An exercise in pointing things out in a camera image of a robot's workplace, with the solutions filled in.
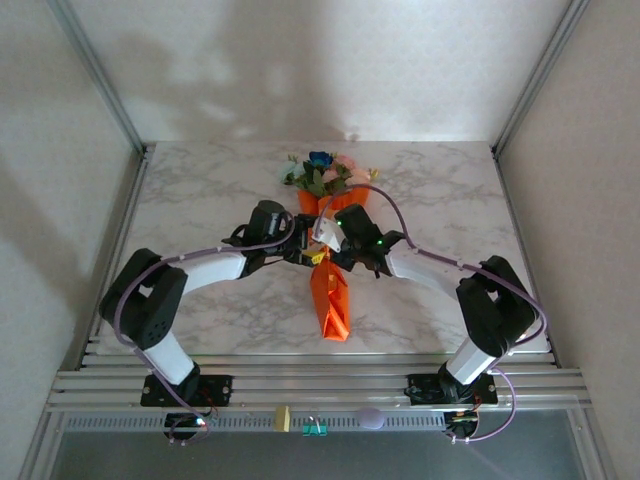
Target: gray floor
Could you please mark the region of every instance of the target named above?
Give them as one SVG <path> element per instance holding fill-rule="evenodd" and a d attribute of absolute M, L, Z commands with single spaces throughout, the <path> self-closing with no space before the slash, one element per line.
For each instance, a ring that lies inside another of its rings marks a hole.
<path fill-rule="evenodd" d="M 484 414 L 483 428 L 505 413 Z M 334 480 L 580 480 L 567 416 L 521 412 L 509 429 L 477 445 L 442 433 L 214 434 L 170 447 L 161 434 L 65 434 L 54 479 L 209 478 Z"/>

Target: artificial flower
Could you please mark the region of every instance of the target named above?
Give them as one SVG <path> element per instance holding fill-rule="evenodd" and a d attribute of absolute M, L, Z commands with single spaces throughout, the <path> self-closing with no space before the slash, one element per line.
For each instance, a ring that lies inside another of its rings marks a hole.
<path fill-rule="evenodd" d="M 297 166 L 297 163 L 287 162 L 279 172 L 280 182 L 285 183 L 287 181 L 287 177 L 289 176 L 295 178 L 295 174 L 293 173 L 293 171 Z"/>
<path fill-rule="evenodd" d="M 282 170 L 280 170 L 280 181 L 288 184 L 290 180 L 296 179 L 300 175 L 304 175 L 304 166 L 302 163 L 288 161 Z"/>
<path fill-rule="evenodd" d="M 358 183 L 370 183 L 371 174 L 367 170 L 361 168 L 354 168 L 351 170 L 351 176 L 347 178 L 345 183 L 347 185 L 356 185 Z"/>
<path fill-rule="evenodd" d="M 342 165 L 349 170 L 353 170 L 354 168 L 356 168 L 356 161 L 351 157 L 347 157 L 346 155 L 338 155 L 333 161 L 334 165 Z"/>
<path fill-rule="evenodd" d="M 326 170 L 324 175 L 322 175 L 322 183 L 329 183 L 331 180 L 335 180 L 340 175 L 333 169 Z"/>
<path fill-rule="evenodd" d="M 327 152 L 309 152 L 309 163 L 314 167 L 329 168 L 333 157 Z"/>

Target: green clip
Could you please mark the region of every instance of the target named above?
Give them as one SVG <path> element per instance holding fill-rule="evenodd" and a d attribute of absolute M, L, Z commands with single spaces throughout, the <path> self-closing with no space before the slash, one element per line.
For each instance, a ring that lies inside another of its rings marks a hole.
<path fill-rule="evenodd" d="M 324 422 L 309 423 L 302 427 L 303 437 L 326 437 L 327 425 Z"/>

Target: white marble table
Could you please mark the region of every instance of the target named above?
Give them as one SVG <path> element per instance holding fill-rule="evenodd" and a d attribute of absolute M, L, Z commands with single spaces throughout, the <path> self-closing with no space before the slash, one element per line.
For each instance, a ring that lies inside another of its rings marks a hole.
<path fill-rule="evenodd" d="M 340 152 L 380 169 L 378 185 L 399 204 L 414 240 L 464 259 L 507 258 L 529 288 L 488 145 L 464 143 L 159 143 L 129 233 L 126 260 L 148 247 L 161 255 L 220 245 L 261 199 L 299 212 L 295 187 L 279 183 L 287 154 Z M 367 210 L 383 231 L 398 229 L 372 193 Z M 351 335 L 321 338 L 309 290 L 311 270 L 285 262 L 185 297 L 174 332 L 190 354 L 453 352 L 466 336 L 459 306 L 441 292 L 358 266 L 350 285 Z M 446 272 L 459 279 L 456 271 Z M 98 353 L 123 352 L 108 324 Z M 547 352 L 546 339 L 526 346 Z"/>

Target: flower bouquet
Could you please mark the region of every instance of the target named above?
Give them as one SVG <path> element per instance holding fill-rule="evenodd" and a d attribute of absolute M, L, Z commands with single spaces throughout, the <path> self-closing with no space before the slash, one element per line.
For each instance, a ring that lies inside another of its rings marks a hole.
<path fill-rule="evenodd" d="M 309 160 L 300 162 L 289 155 L 282 173 L 282 183 L 298 187 L 298 200 L 303 213 L 319 215 L 331 195 L 348 185 L 370 183 L 378 176 L 377 170 L 363 170 L 346 155 L 310 152 Z M 358 203 L 364 207 L 369 189 L 355 188 L 336 197 L 327 212 L 334 212 Z M 340 268 L 329 261 L 329 249 L 324 248 L 322 260 L 311 274 L 311 293 L 322 336 L 344 342 L 351 331 L 349 317 L 349 286 Z"/>

